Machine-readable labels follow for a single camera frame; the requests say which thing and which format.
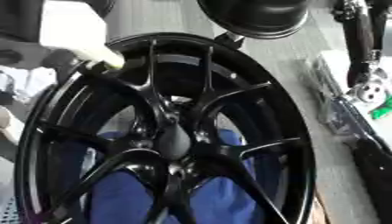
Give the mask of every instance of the wheel rim lip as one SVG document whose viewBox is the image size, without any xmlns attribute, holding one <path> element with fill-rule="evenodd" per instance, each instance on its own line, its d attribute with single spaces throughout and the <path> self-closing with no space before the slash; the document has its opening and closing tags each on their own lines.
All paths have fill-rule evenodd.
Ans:
<svg viewBox="0 0 392 224">
<path fill-rule="evenodd" d="M 237 52 L 234 50 L 231 50 L 229 48 L 226 48 L 225 46 L 222 45 L 217 45 L 214 43 L 212 40 L 207 39 L 207 38 L 201 38 L 198 36 L 193 36 L 189 34 L 180 34 L 180 33 L 155 33 L 155 34 L 149 34 L 149 35 L 140 35 L 132 38 L 124 38 L 121 40 L 117 40 L 110 44 L 111 47 L 113 47 L 116 50 L 122 50 L 127 47 L 127 41 L 130 42 L 137 42 L 137 41 L 145 41 L 146 39 L 154 39 L 154 38 L 164 38 L 164 39 L 179 39 L 180 41 L 193 41 L 196 43 L 208 43 L 210 45 L 218 46 L 219 48 L 225 48 L 225 51 L 230 51 L 233 54 L 238 54 L 243 57 L 244 60 L 248 60 L 250 64 L 254 64 L 253 66 L 256 66 L 258 68 L 261 68 L 265 73 L 265 69 L 263 69 L 260 65 L 258 65 L 255 61 L 253 61 L 249 56 Z M 278 84 L 275 79 L 270 76 L 268 77 L 270 80 L 273 80 L 279 87 L 280 84 Z M 64 91 L 61 93 L 61 90 L 63 90 L 64 86 L 53 88 L 49 91 L 47 91 L 46 94 L 40 99 L 38 106 L 31 112 L 31 116 L 26 124 L 24 134 L 22 136 L 21 144 L 19 145 L 19 153 L 17 155 L 17 166 L 16 166 L 16 177 L 15 177 L 15 187 L 16 187 L 16 193 L 17 193 L 17 205 L 19 208 L 19 211 L 22 211 L 22 214 L 24 214 L 24 218 L 27 223 L 36 223 L 34 220 L 34 215 L 26 214 L 26 211 L 33 211 L 32 208 L 32 200 L 31 200 L 31 195 L 30 194 L 30 189 L 25 189 L 25 184 L 29 183 L 29 177 L 31 176 L 31 173 L 28 171 L 29 169 L 26 167 L 30 166 L 30 161 L 29 161 L 29 156 L 31 155 L 31 152 L 29 151 L 30 144 L 32 144 L 32 138 L 34 138 L 34 133 L 33 130 L 35 130 L 35 125 L 38 117 L 42 116 L 43 114 L 47 114 L 47 105 L 46 102 L 51 102 L 52 99 L 55 99 L 56 97 L 58 98 L 59 95 L 62 95 Z M 285 95 L 286 99 L 289 100 L 289 103 L 293 105 L 293 107 L 296 109 L 293 111 L 293 114 L 297 114 L 302 120 L 301 115 L 299 114 L 296 106 L 294 105 L 292 99 L 288 96 L 288 94 L 283 90 L 283 95 Z M 299 127 L 299 130 L 305 130 L 305 137 L 308 137 L 306 127 L 303 125 L 303 127 Z M 304 153 L 304 161 L 307 162 L 307 165 L 304 165 L 306 167 L 303 167 L 305 169 L 304 171 L 304 179 L 306 181 L 306 187 L 304 189 L 304 199 L 303 202 L 304 204 L 301 206 L 300 211 L 298 212 L 297 219 L 296 220 L 303 220 L 309 215 L 310 212 L 310 203 L 312 202 L 312 195 L 314 192 L 314 182 L 315 182 L 315 164 L 314 164 L 314 156 L 312 150 L 308 150 Z"/>
<path fill-rule="evenodd" d="M 204 11 L 204 13 L 208 15 L 208 17 L 212 19 L 215 23 L 224 27 L 228 31 L 253 39 L 281 39 L 288 37 L 299 31 L 309 17 L 308 10 L 304 10 L 300 19 L 296 20 L 295 23 L 288 24 L 285 26 L 256 26 L 252 24 L 244 24 L 234 21 L 230 17 L 227 18 L 230 20 L 229 22 L 225 21 L 224 19 L 217 17 L 214 13 L 212 13 L 203 1 L 198 0 L 198 2 L 200 8 Z"/>
</svg>

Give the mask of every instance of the black object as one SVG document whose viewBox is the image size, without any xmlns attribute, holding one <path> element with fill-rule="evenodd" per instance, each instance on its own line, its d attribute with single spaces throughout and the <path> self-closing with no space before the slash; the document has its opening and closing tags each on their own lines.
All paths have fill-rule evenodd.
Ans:
<svg viewBox="0 0 392 224">
<path fill-rule="evenodd" d="M 362 9 L 363 6 L 356 2 L 339 0 L 333 10 L 335 19 L 343 25 L 351 60 L 347 75 L 347 84 L 350 88 L 357 83 L 366 82 L 370 64 L 377 62 L 381 57 L 389 3 L 367 1 L 367 5 L 366 9 Z"/>
<path fill-rule="evenodd" d="M 53 50 L 41 62 L 42 67 L 50 67 L 56 71 L 58 83 L 64 83 L 80 61 L 73 52 L 65 49 Z"/>
<path fill-rule="evenodd" d="M 0 38 L 38 42 L 44 0 L 0 1 Z"/>
<path fill-rule="evenodd" d="M 21 53 L 7 49 L 0 50 L 0 66 L 15 65 L 23 59 Z"/>
<path fill-rule="evenodd" d="M 109 71 L 102 64 L 92 70 L 80 66 L 79 78 L 46 91 L 31 112 L 15 171 L 17 206 L 24 223 L 61 223 L 69 218 L 87 223 L 75 202 L 125 165 L 133 167 L 130 175 L 155 198 L 146 223 L 158 223 L 166 207 L 181 223 L 195 223 L 189 205 L 192 192 L 217 176 L 242 187 L 263 209 L 265 223 L 307 222 L 315 184 L 314 155 L 298 109 L 272 75 L 245 54 L 193 35 L 142 35 L 110 46 L 125 56 L 123 70 Z M 173 101 L 173 96 L 188 100 Z M 135 120 L 127 132 L 114 140 L 97 136 L 112 116 L 128 106 L 134 107 Z M 215 126 L 218 113 L 235 124 L 247 145 L 221 141 Z M 79 151 L 81 158 L 72 156 L 74 173 L 64 162 L 76 143 L 96 149 L 102 157 L 82 178 L 85 151 Z M 277 161 L 284 158 L 288 168 L 281 209 L 241 162 L 266 155 Z M 39 213 L 35 204 L 42 208 Z"/>
<path fill-rule="evenodd" d="M 198 0 L 201 9 L 225 29 L 256 39 L 296 32 L 307 17 L 306 0 Z"/>
<path fill-rule="evenodd" d="M 353 151 L 355 163 L 365 180 L 367 191 L 373 202 L 381 224 L 392 223 L 390 202 L 392 201 L 392 155 L 376 136 L 360 140 Z"/>
<path fill-rule="evenodd" d="M 225 32 L 216 37 L 214 40 L 222 45 L 232 47 L 234 49 L 240 49 L 245 41 L 245 38 L 242 37 L 235 40 L 229 32 Z"/>
</svg>

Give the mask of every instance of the blue towel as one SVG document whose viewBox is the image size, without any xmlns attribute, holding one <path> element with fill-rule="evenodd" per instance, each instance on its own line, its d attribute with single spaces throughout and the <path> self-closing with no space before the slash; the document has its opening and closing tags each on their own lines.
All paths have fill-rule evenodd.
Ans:
<svg viewBox="0 0 392 224">
<path fill-rule="evenodd" d="M 232 130 L 221 129 L 220 137 L 226 144 L 241 145 L 241 140 Z M 244 161 L 249 172 L 255 176 L 253 159 Z M 274 177 L 269 183 L 267 194 L 274 196 L 277 188 L 278 170 L 269 171 Z M 118 171 L 101 180 L 93 190 L 91 224 L 144 223 L 145 215 L 152 205 L 152 198 L 136 178 Z M 215 178 L 202 186 L 191 198 L 191 206 L 200 224 L 246 224 L 263 223 L 263 211 L 235 183 L 227 178 Z M 174 216 L 164 224 L 178 224 Z"/>
</svg>

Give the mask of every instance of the wheel spoke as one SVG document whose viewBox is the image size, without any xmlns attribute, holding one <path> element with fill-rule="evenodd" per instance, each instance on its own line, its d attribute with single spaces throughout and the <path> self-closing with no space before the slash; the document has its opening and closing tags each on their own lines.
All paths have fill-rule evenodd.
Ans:
<svg viewBox="0 0 392 224">
<path fill-rule="evenodd" d="M 242 163 L 232 168 L 228 176 L 265 211 L 266 223 L 289 224 Z"/>
<path fill-rule="evenodd" d="M 50 209 L 43 211 L 40 215 L 45 221 L 63 220 L 67 217 L 67 209 L 76 202 L 83 194 L 89 190 L 102 178 L 114 171 L 120 165 L 144 165 L 144 161 L 155 160 L 159 163 L 160 156 L 153 150 L 132 149 L 125 150 L 120 154 L 108 158 L 101 164 L 97 164 L 86 173 L 77 185 L 64 192 L 56 199 Z"/>
<path fill-rule="evenodd" d="M 144 86 L 149 86 L 152 88 L 154 88 L 153 83 L 154 83 L 156 63 L 157 63 L 157 58 L 154 53 L 156 45 L 157 45 L 157 41 L 153 39 L 150 43 L 149 55 L 147 57 L 147 66 L 148 66 L 147 81 L 143 84 Z"/>
<path fill-rule="evenodd" d="M 189 205 L 189 201 L 171 207 L 170 212 L 176 216 L 179 223 L 196 224 L 196 219 L 193 216 L 193 211 Z"/>
<path fill-rule="evenodd" d="M 150 211 L 147 213 L 145 224 L 161 224 L 168 215 L 168 207 L 163 199 L 155 199 Z"/>
<path fill-rule="evenodd" d="M 232 179 L 264 210 L 267 216 L 265 223 L 289 224 L 282 213 L 269 199 L 265 191 L 253 179 L 241 160 L 234 160 L 229 157 L 207 159 L 203 169 L 212 176 L 222 176 Z"/>
<path fill-rule="evenodd" d="M 192 119 L 196 124 L 199 124 L 206 114 L 221 107 L 228 100 L 233 100 L 237 96 L 268 88 L 270 85 L 270 82 L 264 82 L 250 87 L 239 87 L 232 90 L 204 92 L 191 110 Z"/>
<path fill-rule="evenodd" d="M 290 147 L 301 144 L 300 137 L 284 138 L 268 143 L 250 144 L 245 146 L 221 145 L 217 143 L 198 143 L 192 148 L 193 155 L 202 158 L 246 159 L 258 154 L 286 154 Z"/>
<path fill-rule="evenodd" d="M 76 141 L 82 144 L 87 144 L 88 146 L 94 148 L 95 150 L 103 154 L 108 153 L 110 144 L 112 143 L 112 141 L 105 138 L 83 133 L 76 129 L 51 124 L 49 122 L 41 121 L 39 123 L 39 126 L 45 129 L 45 133 L 47 133 L 49 137 L 53 137 L 54 139 L 66 139 L 70 141 Z"/>
<path fill-rule="evenodd" d="M 200 62 L 201 68 L 203 70 L 202 72 L 205 75 L 203 94 L 214 91 L 214 87 L 213 87 L 213 54 L 214 54 L 214 48 L 211 46 L 208 47 L 208 50 L 206 52 L 206 56 Z"/>
<path fill-rule="evenodd" d="M 285 138 L 282 140 L 277 140 L 269 143 L 262 144 L 250 144 L 246 146 L 232 146 L 234 151 L 240 154 L 240 158 L 246 159 L 253 157 L 257 154 L 266 153 L 276 153 L 276 154 L 286 154 L 287 148 L 294 146 L 295 144 L 300 144 L 302 139 L 299 137 Z"/>
</svg>

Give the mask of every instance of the black wheel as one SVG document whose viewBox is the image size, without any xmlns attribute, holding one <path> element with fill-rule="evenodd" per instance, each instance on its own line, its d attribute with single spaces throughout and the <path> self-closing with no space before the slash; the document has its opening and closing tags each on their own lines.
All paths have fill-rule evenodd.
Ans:
<svg viewBox="0 0 392 224">
<path fill-rule="evenodd" d="M 241 187 L 265 213 L 264 223 L 307 222 L 315 184 L 312 146 L 292 99 L 265 69 L 241 52 L 187 34 L 142 35 L 110 46 L 127 59 L 122 71 L 76 68 L 31 112 L 16 162 L 24 223 L 88 223 L 92 187 L 119 170 L 154 197 L 145 223 L 159 223 L 164 209 L 181 223 L 196 223 L 189 200 L 216 177 Z M 119 137 L 99 135 L 129 108 L 132 119 Z M 219 117 L 244 145 L 222 141 Z M 74 144 L 98 155 L 84 175 L 87 147 L 75 152 Z M 285 180 L 277 181 L 283 203 L 242 163 L 253 158 L 254 165 L 265 165 L 265 157 L 285 170 L 275 177 Z"/>
</svg>

